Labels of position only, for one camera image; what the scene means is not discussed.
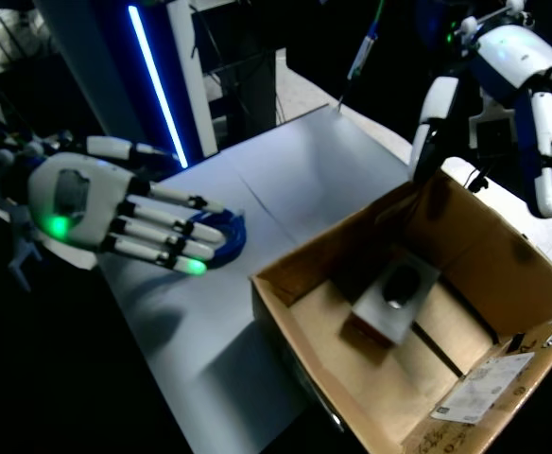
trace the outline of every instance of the glowing blue light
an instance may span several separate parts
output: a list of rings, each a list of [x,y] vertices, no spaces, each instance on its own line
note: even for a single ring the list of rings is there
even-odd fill
[[[185,158],[185,154],[183,153],[180,137],[178,136],[178,131],[175,129],[175,123],[173,122],[173,115],[171,115],[169,104],[166,102],[166,96],[164,95],[161,78],[159,78],[159,73],[156,70],[156,65],[154,64],[154,59],[152,58],[152,52],[150,51],[150,46],[147,43],[144,26],[142,25],[142,19],[140,18],[140,13],[136,7],[129,7],[129,17],[131,18],[135,35],[137,35],[137,41],[142,49],[142,54],[144,55],[144,60],[146,61],[146,68],[150,74],[150,78],[152,79],[152,85],[154,85],[156,97],[159,99],[159,104],[161,104],[164,121],[169,129],[169,134],[171,135],[171,140],[175,146],[175,151],[178,153],[181,166],[183,168],[187,168],[188,160]]]

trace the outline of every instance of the blue cable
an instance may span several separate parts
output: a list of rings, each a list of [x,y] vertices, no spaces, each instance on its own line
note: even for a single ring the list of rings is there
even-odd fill
[[[232,211],[225,210],[220,214],[198,213],[188,219],[192,222],[200,222],[213,227],[226,237],[226,243],[216,249],[216,255],[207,262],[207,268],[212,270],[223,267],[235,260],[242,253],[247,242],[247,228],[243,214],[235,215]]]

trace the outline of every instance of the green light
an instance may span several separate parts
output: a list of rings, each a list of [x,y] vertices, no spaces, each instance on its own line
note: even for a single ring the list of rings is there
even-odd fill
[[[55,239],[64,239],[68,234],[70,219],[63,217],[51,218],[47,222],[47,232]]]
[[[189,274],[194,274],[195,276],[201,276],[207,271],[207,266],[198,260],[190,260],[188,262],[188,269],[186,271]]]

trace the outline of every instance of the white tabletop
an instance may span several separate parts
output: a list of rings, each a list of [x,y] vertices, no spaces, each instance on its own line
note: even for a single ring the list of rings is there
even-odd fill
[[[165,182],[244,210],[248,242],[234,262],[191,278],[100,257],[195,452],[258,452],[306,405],[252,322],[248,277],[405,181],[400,160],[325,107]]]

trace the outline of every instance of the small box inside cardboard box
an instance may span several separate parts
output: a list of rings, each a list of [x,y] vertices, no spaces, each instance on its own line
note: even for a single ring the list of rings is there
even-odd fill
[[[439,270],[387,348],[346,323],[403,246]],[[369,452],[483,452],[552,367],[552,264],[443,173],[408,183],[254,275],[253,311],[297,379]],[[526,333],[508,352],[510,339]],[[474,425],[430,413],[484,360],[533,352]]]

